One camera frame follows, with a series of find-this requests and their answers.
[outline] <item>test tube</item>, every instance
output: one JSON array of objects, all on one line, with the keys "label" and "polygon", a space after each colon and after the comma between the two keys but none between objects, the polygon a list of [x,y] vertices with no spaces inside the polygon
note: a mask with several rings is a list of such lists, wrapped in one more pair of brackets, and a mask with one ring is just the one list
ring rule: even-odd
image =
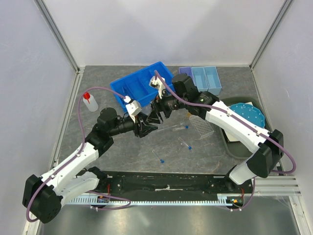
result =
[{"label": "test tube", "polygon": [[175,125],[172,127],[172,131],[179,131],[182,129],[188,129],[188,125],[186,125],[185,123],[181,122],[179,125]]},{"label": "test tube", "polygon": [[156,156],[156,158],[161,162],[161,163],[164,163],[164,160],[162,160],[158,154],[155,152],[155,150],[152,150],[153,154]]},{"label": "test tube", "polygon": [[190,146],[189,144],[187,144],[186,141],[184,141],[181,137],[179,137],[178,140],[180,140],[180,142],[182,142],[182,143],[185,144],[189,149],[191,149],[191,146]]}]

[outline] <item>bottle with red cap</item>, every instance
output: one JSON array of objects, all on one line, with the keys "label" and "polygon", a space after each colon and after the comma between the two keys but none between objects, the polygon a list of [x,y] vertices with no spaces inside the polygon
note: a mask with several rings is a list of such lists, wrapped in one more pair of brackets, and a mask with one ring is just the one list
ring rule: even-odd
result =
[{"label": "bottle with red cap", "polygon": [[83,102],[86,104],[87,108],[91,112],[95,112],[99,108],[97,101],[94,99],[93,95],[89,94],[88,92],[83,95]]}]

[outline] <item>red cap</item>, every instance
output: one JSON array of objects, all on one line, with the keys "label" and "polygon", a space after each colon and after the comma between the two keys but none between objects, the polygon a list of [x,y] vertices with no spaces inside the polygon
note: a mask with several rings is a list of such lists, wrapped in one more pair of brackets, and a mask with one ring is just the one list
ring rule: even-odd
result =
[{"label": "red cap", "polygon": [[84,95],[83,95],[84,99],[89,99],[90,98],[90,94],[88,92],[86,92]]}]

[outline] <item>gray tabletop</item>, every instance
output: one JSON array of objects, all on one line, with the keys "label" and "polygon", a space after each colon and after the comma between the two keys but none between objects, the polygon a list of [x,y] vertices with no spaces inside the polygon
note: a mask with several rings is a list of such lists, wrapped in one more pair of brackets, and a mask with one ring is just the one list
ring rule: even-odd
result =
[{"label": "gray tabletop", "polygon": [[[87,66],[80,84],[78,95],[93,86],[109,87],[110,83],[144,66]],[[173,75],[178,74],[178,67],[168,67]],[[250,68],[218,67],[222,84],[220,98],[234,96],[250,96],[257,99],[257,93]],[[117,113],[124,112],[115,97],[107,91],[91,92],[99,104],[99,111],[91,113],[81,104],[81,117],[86,133],[89,133],[96,123],[100,110],[113,107]],[[234,165],[241,162],[229,156],[217,126],[212,124],[214,134],[200,140],[200,135],[193,125],[190,125],[186,110],[174,111],[166,119],[160,130],[154,131],[144,138],[136,138],[133,132],[115,136],[113,146],[98,160],[88,167],[97,166],[101,170],[113,171],[145,171],[145,172],[175,172],[175,173],[216,173],[226,174]],[[185,121],[190,128],[172,131],[171,126]],[[192,149],[189,150],[178,140],[181,137]],[[69,124],[62,142],[60,161],[70,155],[81,143],[81,132],[77,120],[77,99]],[[165,161],[160,161],[152,150]]]}]

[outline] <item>white wall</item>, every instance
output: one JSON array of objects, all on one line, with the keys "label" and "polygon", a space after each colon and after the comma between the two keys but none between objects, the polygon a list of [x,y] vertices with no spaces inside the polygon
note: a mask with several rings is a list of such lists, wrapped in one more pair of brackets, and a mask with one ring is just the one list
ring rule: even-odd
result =
[{"label": "white wall", "polygon": [[248,65],[284,0],[45,0],[80,66]]},{"label": "white wall", "polygon": [[255,68],[272,126],[297,162],[295,176],[313,218],[313,1],[296,0]]},{"label": "white wall", "polygon": [[33,0],[0,1],[0,228],[19,235],[31,174],[48,170],[74,71]]}]

